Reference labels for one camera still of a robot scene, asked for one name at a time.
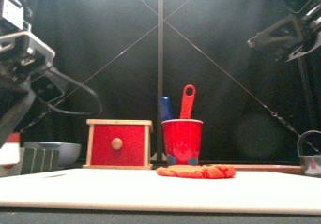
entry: pot handle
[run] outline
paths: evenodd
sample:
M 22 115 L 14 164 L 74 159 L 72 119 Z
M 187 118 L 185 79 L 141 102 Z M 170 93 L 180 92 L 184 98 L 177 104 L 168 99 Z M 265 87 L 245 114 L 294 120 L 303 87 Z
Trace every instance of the pot handle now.
M 306 138 L 307 138 L 311 134 L 321 134 L 321 131 L 319 131 L 319 130 L 310 130 L 310 131 L 307 131 L 307 132 L 299 137 L 299 140 L 298 140 L 298 152 L 299 152 L 299 156 L 303 155 L 303 143 L 304 143 Z

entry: orange cloth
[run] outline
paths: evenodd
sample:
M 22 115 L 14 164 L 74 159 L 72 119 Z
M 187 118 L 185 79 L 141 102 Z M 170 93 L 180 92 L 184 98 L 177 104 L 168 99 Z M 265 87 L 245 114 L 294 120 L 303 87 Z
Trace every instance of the orange cloth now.
M 156 171 L 162 176 L 203 179 L 232 178 L 236 175 L 236 168 L 232 165 L 173 165 L 168 168 L 160 167 Z

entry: red spatula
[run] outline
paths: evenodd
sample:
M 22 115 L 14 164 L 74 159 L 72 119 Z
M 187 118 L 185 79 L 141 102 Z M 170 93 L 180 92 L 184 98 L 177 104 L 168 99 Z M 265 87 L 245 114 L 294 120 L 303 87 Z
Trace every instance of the red spatula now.
M 196 97 L 196 87 L 193 85 L 187 85 L 184 90 L 184 98 L 183 98 L 183 110 L 181 110 L 181 119 L 192 118 L 192 109 Z

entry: table surface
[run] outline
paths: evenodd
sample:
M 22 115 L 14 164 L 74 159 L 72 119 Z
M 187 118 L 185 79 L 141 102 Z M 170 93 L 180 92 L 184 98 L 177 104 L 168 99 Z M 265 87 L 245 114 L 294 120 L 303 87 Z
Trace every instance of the table surface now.
M 277 172 L 191 179 L 154 170 L 73 169 L 0 178 L 0 206 L 321 215 L 320 187 L 319 178 Z

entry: red cup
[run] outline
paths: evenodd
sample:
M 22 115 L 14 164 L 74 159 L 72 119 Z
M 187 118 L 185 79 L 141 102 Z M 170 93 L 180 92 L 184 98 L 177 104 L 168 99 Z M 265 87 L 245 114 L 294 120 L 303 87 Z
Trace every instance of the red cup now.
M 162 125 L 169 164 L 197 165 L 204 122 L 195 119 L 170 119 Z

